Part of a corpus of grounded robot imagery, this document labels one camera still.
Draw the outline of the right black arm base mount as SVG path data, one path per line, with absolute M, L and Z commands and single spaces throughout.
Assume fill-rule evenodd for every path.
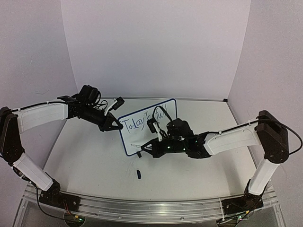
M 253 211 L 263 207 L 262 196 L 245 193 L 243 196 L 222 201 L 223 211 L 226 215 Z

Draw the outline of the blue framed whiteboard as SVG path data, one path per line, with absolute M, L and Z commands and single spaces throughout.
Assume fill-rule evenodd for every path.
M 127 156 L 132 156 L 141 149 L 131 144 L 143 145 L 151 139 L 157 138 L 156 133 L 151 133 L 147 121 L 152 117 L 158 122 L 163 130 L 170 119 L 165 115 L 163 109 L 174 120 L 178 116 L 177 102 L 175 99 L 127 99 L 125 102 L 126 112 L 122 113 L 118 120 L 123 129 L 120 136 Z

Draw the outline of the white whiteboard marker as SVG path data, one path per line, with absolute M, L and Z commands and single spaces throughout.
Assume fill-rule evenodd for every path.
M 137 144 L 131 144 L 131 146 L 135 147 L 135 148 L 139 148 L 141 149 L 141 145 L 137 145 Z

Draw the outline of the dark blue marker cap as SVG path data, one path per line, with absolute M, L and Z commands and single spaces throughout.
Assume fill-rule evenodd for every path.
M 142 175 L 141 175 L 140 170 L 136 170 L 136 172 L 137 172 L 137 177 L 138 177 L 138 179 L 141 179 L 141 178 L 142 178 Z

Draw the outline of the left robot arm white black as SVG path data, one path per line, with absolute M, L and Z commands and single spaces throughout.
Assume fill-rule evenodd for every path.
M 54 101 L 19 109 L 3 107 L 0 110 L 0 156 L 21 179 L 44 191 L 46 199 L 59 206 L 64 200 L 63 194 L 58 191 L 60 184 L 33 162 L 22 146 L 20 135 L 37 126 L 71 118 L 95 124 L 102 132 L 121 130 L 123 125 L 111 112 L 124 102 L 122 97 L 118 97 L 112 105 L 102 109 L 101 92 L 84 85 L 73 96 L 60 96 Z

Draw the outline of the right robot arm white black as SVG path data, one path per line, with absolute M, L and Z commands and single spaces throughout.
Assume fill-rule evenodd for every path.
M 288 133 L 291 132 L 302 142 L 294 130 L 266 110 L 244 124 L 200 134 L 194 134 L 188 122 L 180 118 L 170 120 L 167 131 L 161 129 L 154 118 L 149 119 L 147 125 L 158 136 L 140 148 L 154 158 L 169 153 L 185 153 L 190 158 L 203 159 L 236 148 L 261 145 L 264 157 L 246 188 L 246 194 L 254 196 L 260 196 L 277 167 L 299 151 L 298 148 L 292 152 L 289 150 Z

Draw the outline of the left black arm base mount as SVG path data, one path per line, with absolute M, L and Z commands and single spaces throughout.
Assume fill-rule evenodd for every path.
M 79 196 L 63 193 L 58 187 L 49 188 L 47 191 L 42 191 L 38 201 L 42 204 L 68 211 L 77 211 L 80 206 Z

